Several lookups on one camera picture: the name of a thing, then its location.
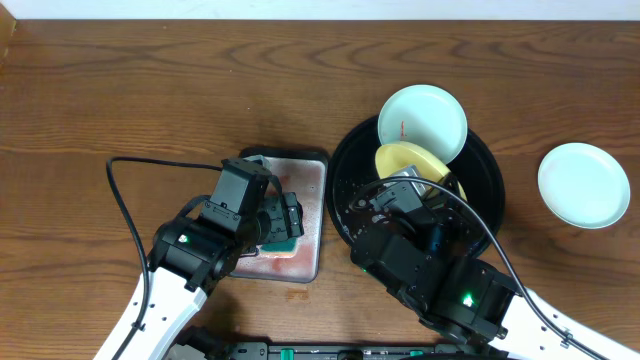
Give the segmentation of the light blue plate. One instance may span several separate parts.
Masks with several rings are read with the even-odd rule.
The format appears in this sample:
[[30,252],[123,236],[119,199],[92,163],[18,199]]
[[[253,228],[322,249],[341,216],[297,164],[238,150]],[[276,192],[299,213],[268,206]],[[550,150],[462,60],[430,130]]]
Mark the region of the light blue plate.
[[377,133],[382,145],[406,141],[449,164],[464,147],[468,121],[462,105],[448,91],[434,85],[411,85],[384,103]]
[[631,201],[630,182],[620,163],[587,143],[565,143],[550,150],[539,165],[537,185],[556,217],[582,229],[615,224]]

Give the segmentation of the green yellow sponge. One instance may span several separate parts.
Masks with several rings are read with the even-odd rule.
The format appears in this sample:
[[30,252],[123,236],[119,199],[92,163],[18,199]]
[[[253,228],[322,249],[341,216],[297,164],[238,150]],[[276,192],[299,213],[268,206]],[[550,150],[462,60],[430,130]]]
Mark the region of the green yellow sponge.
[[291,238],[282,242],[263,244],[259,247],[259,254],[268,257],[292,257],[297,249],[297,239]]

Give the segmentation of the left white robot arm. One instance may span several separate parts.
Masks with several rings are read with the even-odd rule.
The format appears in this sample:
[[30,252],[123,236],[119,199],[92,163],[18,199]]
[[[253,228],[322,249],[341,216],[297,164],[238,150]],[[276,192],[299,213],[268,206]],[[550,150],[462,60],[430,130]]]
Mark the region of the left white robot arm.
[[195,197],[156,232],[131,301],[98,359],[161,358],[227,276],[301,280],[266,269],[268,260],[289,259],[304,236],[303,208],[294,193],[264,198],[257,214],[268,223],[259,225],[258,234],[244,243],[218,232],[216,222],[190,218],[198,205],[205,211],[215,207],[208,196]]

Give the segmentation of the yellow plate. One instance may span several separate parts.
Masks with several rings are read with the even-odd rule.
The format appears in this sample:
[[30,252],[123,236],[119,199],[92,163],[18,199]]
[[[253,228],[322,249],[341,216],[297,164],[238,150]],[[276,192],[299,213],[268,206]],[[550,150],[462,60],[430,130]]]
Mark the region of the yellow plate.
[[418,177],[434,182],[452,175],[451,170],[436,156],[424,148],[406,141],[398,141],[379,147],[375,153],[375,167],[380,178],[397,174],[412,175],[405,168],[413,166]]

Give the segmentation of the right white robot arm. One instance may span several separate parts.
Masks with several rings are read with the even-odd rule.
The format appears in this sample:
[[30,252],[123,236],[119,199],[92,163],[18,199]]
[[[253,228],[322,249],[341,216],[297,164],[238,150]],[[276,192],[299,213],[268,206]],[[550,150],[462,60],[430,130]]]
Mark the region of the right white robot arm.
[[526,288],[511,262],[505,271],[459,256],[437,234],[495,235],[458,191],[431,183],[425,197],[409,179],[376,181],[350,201],[383,218],[351,245],[354,264],[381,282],[422,325],[443,337],[478,342],[516,359],[636,359],[638,352],[562,314]]

